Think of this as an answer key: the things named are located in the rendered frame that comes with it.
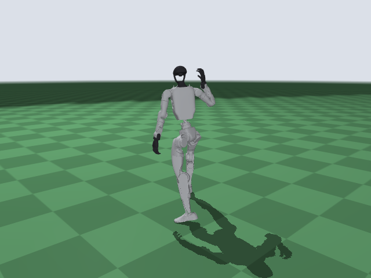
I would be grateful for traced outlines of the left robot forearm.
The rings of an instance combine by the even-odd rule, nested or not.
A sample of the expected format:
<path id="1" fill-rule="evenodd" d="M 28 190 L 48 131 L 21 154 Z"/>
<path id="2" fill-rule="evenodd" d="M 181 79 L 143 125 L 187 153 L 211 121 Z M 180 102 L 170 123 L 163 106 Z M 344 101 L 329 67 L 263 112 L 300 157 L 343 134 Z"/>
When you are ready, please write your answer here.
<path id="1" fill-rule="evenodd" d="M 155 129 L 155 132 L 154 132 L 154 137 L 155 138 L 157 137 L 157 134 L 161 135 L 161 133 L 163 131 L 163 124 L 164 123 L 165 123 L 165 120 L 161 119 L 161 111 L 159 111 L 158 112 L 157 125 L 156 125 L 156 129 Z"/>

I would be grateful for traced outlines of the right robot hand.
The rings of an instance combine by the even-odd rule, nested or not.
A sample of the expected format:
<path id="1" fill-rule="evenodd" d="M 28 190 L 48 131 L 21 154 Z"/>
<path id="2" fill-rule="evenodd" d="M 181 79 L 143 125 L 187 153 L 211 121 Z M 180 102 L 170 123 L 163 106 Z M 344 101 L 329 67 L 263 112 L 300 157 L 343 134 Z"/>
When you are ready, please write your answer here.
<path id="1" fill-rule="evenodd" d="M 198 68 L 197 71 L 201 75 L 201 76 L 198 75 L 198 77 L 201 79 L 201 88 L 204 89 L 205 88 L 205 84 L 206 84 L 204 70 L 202 68 Z"/>

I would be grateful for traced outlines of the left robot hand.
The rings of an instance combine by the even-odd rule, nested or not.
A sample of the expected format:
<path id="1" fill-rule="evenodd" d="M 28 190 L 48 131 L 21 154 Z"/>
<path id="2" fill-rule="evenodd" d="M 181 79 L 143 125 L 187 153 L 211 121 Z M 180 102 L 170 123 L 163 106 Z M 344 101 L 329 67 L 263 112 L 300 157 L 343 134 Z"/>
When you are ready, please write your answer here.
<path id="1" fill-rule="evenodd" d="M 161 154 L 161 153 L 158 152 L 158 140 L 160 140 L 160 137 L 161 137 L 161 135 L 160 134 L 157 134 L 157 137 L 156 138 L 155 137 L 153 138 L 154 141 L 152 143 L 152 147 L 153 147 L 153 151 L 156 154 Z"/>

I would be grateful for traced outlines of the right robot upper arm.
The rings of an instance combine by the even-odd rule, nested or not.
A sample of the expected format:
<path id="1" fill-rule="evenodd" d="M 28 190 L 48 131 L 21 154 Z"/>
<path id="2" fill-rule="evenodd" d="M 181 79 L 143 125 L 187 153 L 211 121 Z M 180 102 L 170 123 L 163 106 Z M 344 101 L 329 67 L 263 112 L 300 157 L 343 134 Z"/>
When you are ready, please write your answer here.
<path id="1" fill-rule="evenodd" d="M 208 95 L 205 94 L 201 89 L 194 88 L 194 91 L 195 91 L 195 96 L 199 97 L 203 102 L 205 102 L 208 107 L 212 107 L 215 105 L 214 103 L 212 103 Z"/>

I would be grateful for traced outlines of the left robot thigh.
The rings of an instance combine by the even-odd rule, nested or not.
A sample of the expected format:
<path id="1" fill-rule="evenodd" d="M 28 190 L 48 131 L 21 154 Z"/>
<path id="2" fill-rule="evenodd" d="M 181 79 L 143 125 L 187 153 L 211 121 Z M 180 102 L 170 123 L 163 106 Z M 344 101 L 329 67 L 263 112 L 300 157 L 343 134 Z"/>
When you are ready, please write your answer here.
<path id="1" fill-rule="evenodd" d="M 179 175 L 181 173 L 185 173 L 186 175 L 188 175 L 188 181 L 189 181 L 190 175 L 182 171 L 184 153 L 183 153 L 183 150 L 181 149 L 186 146 L 187 146 L 187 136 L 185 134 L 179 135 L 173 140 L 171 156 L 172 156 L 172 165 L 173 165 L 174 173 L 177 179 L 179 180 Z"/>

